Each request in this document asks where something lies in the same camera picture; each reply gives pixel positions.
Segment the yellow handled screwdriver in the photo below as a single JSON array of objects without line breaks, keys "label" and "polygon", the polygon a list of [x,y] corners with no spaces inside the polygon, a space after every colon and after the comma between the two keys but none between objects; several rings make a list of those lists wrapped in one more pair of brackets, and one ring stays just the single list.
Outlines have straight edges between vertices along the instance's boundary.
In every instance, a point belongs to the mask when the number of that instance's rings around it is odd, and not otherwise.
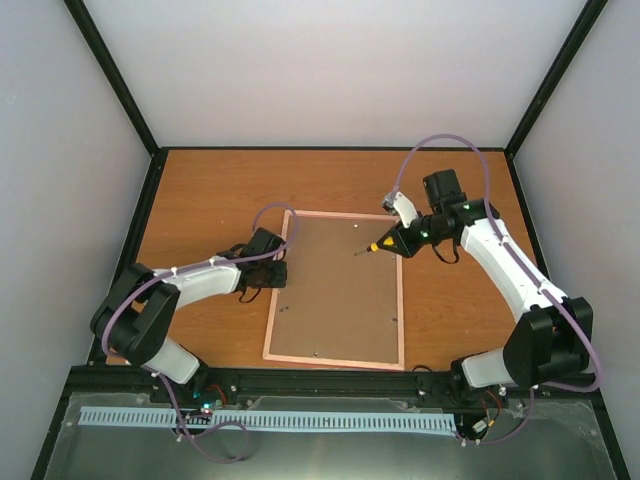
[{"label": "yellow handled screwdriver", "polygon": [[365,253],[373,253],[378,251],[389,251],[394,253],[396,251],[396,242],[392,236],[384,236],[376,242],[371,243],[364,250],[355,252],[355,256],[363,255]]}]

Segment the pink wooden picture frame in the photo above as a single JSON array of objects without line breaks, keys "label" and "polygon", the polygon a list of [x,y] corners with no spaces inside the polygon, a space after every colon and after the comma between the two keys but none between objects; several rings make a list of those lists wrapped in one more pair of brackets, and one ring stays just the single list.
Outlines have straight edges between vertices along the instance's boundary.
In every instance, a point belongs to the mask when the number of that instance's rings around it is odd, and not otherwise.
[{"label": "pink wooden picture frame", "polygon": [[285,214],[287,281],[271,294],[263,359],[404,370],[402,260],[365,250],[394,223],[373,214]]}]

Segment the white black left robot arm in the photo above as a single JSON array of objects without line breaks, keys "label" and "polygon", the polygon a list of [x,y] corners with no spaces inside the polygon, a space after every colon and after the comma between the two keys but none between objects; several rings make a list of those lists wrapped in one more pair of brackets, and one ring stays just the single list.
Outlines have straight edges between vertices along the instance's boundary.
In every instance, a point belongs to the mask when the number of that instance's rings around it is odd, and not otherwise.
[{"label": "white black left robot arm", "polygon": [[90,328],[103,352],[133,366],[162,374],[186,402],[201,400],[208,378],[200,372],[204,362],[169,338],[175,312],[201,300],[249,290],[286,285],[287,244],[264,229],[250,240],[200,263],[152,270],[142,264],[125,269],[94,314]]}]

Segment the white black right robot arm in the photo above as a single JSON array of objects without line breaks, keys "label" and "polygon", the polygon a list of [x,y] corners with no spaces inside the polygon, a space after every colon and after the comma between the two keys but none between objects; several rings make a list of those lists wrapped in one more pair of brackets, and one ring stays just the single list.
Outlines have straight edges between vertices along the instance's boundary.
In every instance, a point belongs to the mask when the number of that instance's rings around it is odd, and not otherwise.
[{"label": "white black right robot arm", "polygon": [[583,372],[590,363],[584,344],[593,322],[590,304],[553,285],[514,242],[492,205],[467,198],[454,170],[424,177],[423,186],[430,213],[421,214],[393,189],[382,206],[399,220],[368,249],[412,258],[425,246],[436,250],[449,241],[455,253],[469,254],[498,289],[515,327],[503,347],[453,362],[462,388],[530,388]]}]

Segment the clear acrylic front panel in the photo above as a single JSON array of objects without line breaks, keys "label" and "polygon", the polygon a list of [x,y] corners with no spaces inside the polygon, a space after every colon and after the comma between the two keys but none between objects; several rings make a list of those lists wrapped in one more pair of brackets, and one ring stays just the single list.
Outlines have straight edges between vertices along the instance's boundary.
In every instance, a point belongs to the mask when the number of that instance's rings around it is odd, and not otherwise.
[{"label": "clear acrylic front panel", "polygon": [[586,402],[538,401],[513,438],[461,446],[418,433],[257,432],[247,457],[207,460],[167,428],[80,426],[80,409],[137,404],[143,396],[75,395],[41,479],[617,479]]}]

